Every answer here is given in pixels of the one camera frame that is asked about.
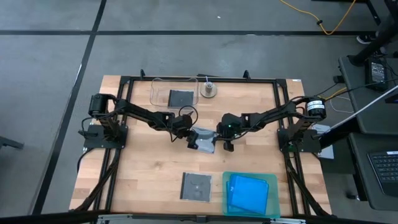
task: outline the clear plastic container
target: clear plastic container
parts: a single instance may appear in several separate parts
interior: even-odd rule
[[[150,86],[150,103],[161,107],[160,110],[176,110],[183,106],[195,106],[198,103],[198,80],[163,80],[155,78]]]
[[[228,205],[228,189],[231,175],[237,174],[243,177],[251,177],[265,180],[268,185],[266,214],[259,214],[243,209],[231,208]],[[275,174],[258,174],[244,172],[224,172],[223,173],[223,213],[230,216],[242,217],[264,217],[264,218],[280,218],[279,196],[278,196],[278,179]]]

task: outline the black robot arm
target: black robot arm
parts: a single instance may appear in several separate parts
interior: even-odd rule
[[[108,102],[113,101],[114,111],[108,111]],[[119,123],[114,119],[117,115],[127,115],[143,121],[156,131],[168,131],[178,138],[188,137],[192,131],[190,114],[175,117],[174,113],[151,112],[126,100],[117,99],[110,94],[95,94],[91,97],[88,114],[97,119],[103,127],[103,138],[106,141],[117,141],[121,137]]]
[[[256,132],[265,127],[266,124],[283,119],[298,118],[298,122],[290,125],[284,134],[284,142],[298,141],[304,138],[304,132],[312,123],[326,118],[325,100],[318,97],[300,96],[291,99],[286,104],[266,111],[264,113],[243,113],[240,117],[233,114],[224,114],[221,122],[217,124],[218,136],[215,141],[223,140],[224,149],[234,151],[232,140],[243,137],[248,132]],[[297,105],[305,103],[303,113],[296,111]]]

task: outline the yellow cable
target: yellow cable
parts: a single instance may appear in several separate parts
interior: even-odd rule
[[[347,87],[344,87],[344,88],[342,88],[342,89],[339,89],[339,90],[337,90],[334,94],[332,94],[331,96],[329,96],[329,97],[327,97],[327,98],[324,98],[324,99],[325,99],[325,100],[329,100],[329,99],[333,98],[335,95],[341,93],[342,91],[345,91],[346,89],[347,89]]]
[[[279,0],[279,1],[282,2],[282,3],[284,3],[284,4],[286,4],[286,5],[288,5],[289,7],[291,7],[292,9],[294,9],[294,10],[296,10],[296,11],[298,11],[298,12],[302,12],[302,13],[306,13],[306,14],[308,14],[308,15],[311,15],[311,16],[313,16],[314,18],[316,18],[317,21],[320,21],[320,19],[319,19],[316,15],[312,14],[311,12],[307,12],[307,11],[304,11],[304,10],[297,9],[296,7],[292,6],[291,4],[289,4],[289,3],[287,3],[287,2],[285,2],[285,1],[283,1],[283,0]],[[337,24],[337,26],[336,26],[330,33],[328,33],[328,32],[325,30],[325,28],[323,28],[322,23],[319,24],[319,26],[322,28],[323,32],[324,32],[326,35],[332,35],[332,34],[337,30],[337,28],[339,28],[339,26],[341,25],[341,23],[346,19],[346,16],[347,16],[348,13],[350,12],[351,8],[354,6],[355,2],[356,2],[356,0],[353,0],[353,3],[351,3],[351,5],[349,6],[349,8],[348,8],[346,14],[343,16],[343,18],[341,18],[340,22]]]

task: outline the teal tray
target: teal tray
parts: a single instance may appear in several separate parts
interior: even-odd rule
[[[238,174],[244,177],[252,177],[267,181],[269,184],[266,214],[256,214],[252,212],[237,212],[228,213],[227,204],[227,182],[232,174]],[[274,174],[258,174],[258,173],[244,173],[244,172],[229,172],[223,173],[223,213],[228,216],[242,216],[242,217],[263,217],[263,218],[280,218],[279,196],[278,196],[278,179]]]

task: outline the wooden tabletop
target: wooden tabletop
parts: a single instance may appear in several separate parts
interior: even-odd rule
[[[120,76],[104,76],[99,92],[117,95],[119,81]],[[199,97],[196,107],[199,119],[195,126],[215,130],[225,113],[240,116],[241,113],[262,113],[275,108],[271,84],[215,84],[218,93],[214,98]],[[131,102],[158,111],[159,107],[151,105],[149,101],[150,85],[148,81],[135,81]],[[300,80],[287,80],[287,86],[289,98],[304,94]],[[282,90],[279,93],[283,101]],[[217,142],[214,154],[188,149],[184,139],[171,143],[168,132],[154,131],[136,119],[128,118],[127,125],[129,132],[119,163],[112,212],[222,215],[222,174],[224,171],[237,171],[275,174],[278,178],[281,215],[292,214],[284,159],[277,142],[277,122],[233,141],[234,152],[225,151],[223,143]],[[98,182],[103,155],[104,149],[95,149],[82,160],[70,208],[79,206]],[[310,153],[300,155],[307,188],[323,209],[330,213],[319,160]],[[212,175],[210,203],[180,200],[183,172]],[[107,191],[108,185],[104,188],[100,208],[104,208]],[[297,186],[296,196],[299,212],[303,213]]]

